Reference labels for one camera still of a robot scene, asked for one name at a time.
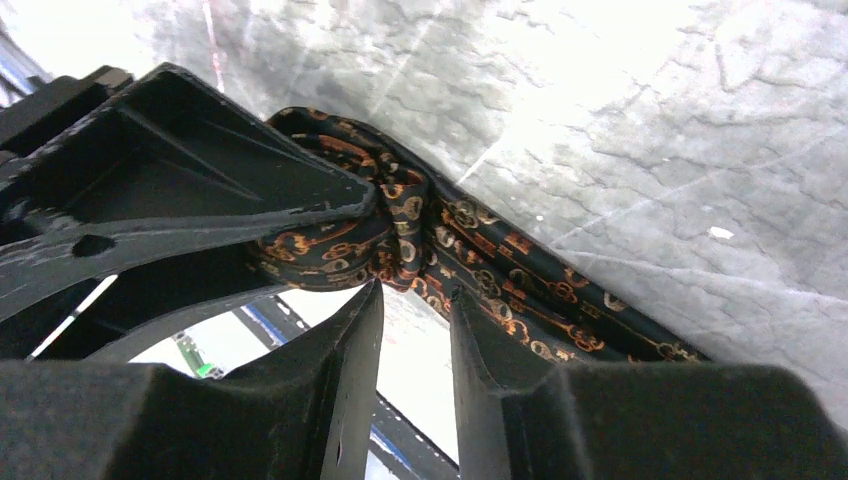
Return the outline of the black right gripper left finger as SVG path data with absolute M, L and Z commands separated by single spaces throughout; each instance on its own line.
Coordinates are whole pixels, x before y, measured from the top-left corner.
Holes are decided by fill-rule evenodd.
M 162 364 L 5 361 L 5 479 L 360 479 L 383 289 L 219 380 Z

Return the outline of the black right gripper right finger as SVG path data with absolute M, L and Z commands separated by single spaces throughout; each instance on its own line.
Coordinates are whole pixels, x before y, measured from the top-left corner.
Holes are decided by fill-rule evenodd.
M 843 479 L 847 442 L 791 371 L 551 363 L 465 290 L 450 340 L 465 479 Z

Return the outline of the black orange key-pattern tie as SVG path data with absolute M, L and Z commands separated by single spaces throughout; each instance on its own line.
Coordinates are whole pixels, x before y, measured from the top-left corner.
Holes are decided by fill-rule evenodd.
M 551 361 L 701 362 L 694 346 L 606 291 L 376 128 L 289 107 L 269 125 L 304 151 L 370 182 L 375 210 L 249 245 L 254 267 L 324 292 L 372 279 L 450 318 L 463 290 L 507 335 Z

